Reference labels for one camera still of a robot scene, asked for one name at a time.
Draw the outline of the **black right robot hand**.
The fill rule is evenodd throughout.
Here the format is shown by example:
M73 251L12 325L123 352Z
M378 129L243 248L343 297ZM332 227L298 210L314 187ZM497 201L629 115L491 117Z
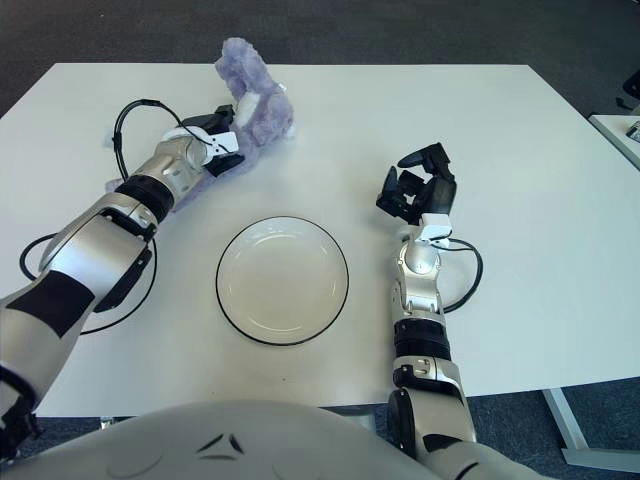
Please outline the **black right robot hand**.
M414 226L423 214L448 215L457 191L449 164L441 143L405 156L389 169L376 206Z

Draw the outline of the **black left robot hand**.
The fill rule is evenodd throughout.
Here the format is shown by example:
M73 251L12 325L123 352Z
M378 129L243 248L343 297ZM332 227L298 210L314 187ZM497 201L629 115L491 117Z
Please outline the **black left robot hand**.
M244 156L239 153L237 136L231 130L234 119L233 106L221 105L214 113L187 118L183 125L203 140L207 148L204 168L219 177L239 166Z

